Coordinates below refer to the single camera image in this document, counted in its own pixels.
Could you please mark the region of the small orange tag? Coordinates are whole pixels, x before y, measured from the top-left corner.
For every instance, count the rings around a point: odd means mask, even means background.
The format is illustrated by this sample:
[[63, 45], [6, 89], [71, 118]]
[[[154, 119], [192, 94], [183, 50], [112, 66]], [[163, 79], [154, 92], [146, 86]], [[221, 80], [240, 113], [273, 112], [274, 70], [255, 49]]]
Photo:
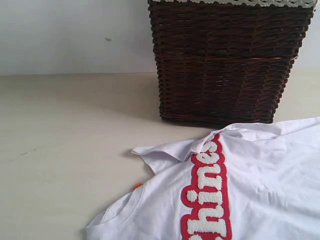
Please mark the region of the small orange tag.
[[142, 183], [142, 182], [138, 182], [138, 183], [136, 183], [136, 184], [133, 186], [132, 191], [134, 191], [135, 189], [137, 189], [137, 188], [141, 187], [142, 185], [143, 185], [143, 183]]

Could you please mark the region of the dark brown wicker basket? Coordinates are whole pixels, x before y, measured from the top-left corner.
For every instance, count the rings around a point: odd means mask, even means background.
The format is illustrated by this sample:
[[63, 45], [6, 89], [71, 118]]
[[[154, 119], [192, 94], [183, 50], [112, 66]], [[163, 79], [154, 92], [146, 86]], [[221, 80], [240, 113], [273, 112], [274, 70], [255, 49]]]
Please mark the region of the dark brown wicker basket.
[[273, 122], [316, 8], [150, 0], [159, 114], [198, 127]]

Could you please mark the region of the white t-shirt red lettering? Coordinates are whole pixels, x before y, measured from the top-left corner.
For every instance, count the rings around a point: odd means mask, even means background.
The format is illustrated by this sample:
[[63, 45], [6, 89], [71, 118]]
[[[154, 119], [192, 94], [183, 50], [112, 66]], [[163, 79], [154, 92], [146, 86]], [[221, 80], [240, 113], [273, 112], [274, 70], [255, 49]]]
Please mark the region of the white t-shirt red lettering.
[[154, 176], [98, 214], [89, 240], [317, 240], [320, 119], [233, 123], [137, 147]]

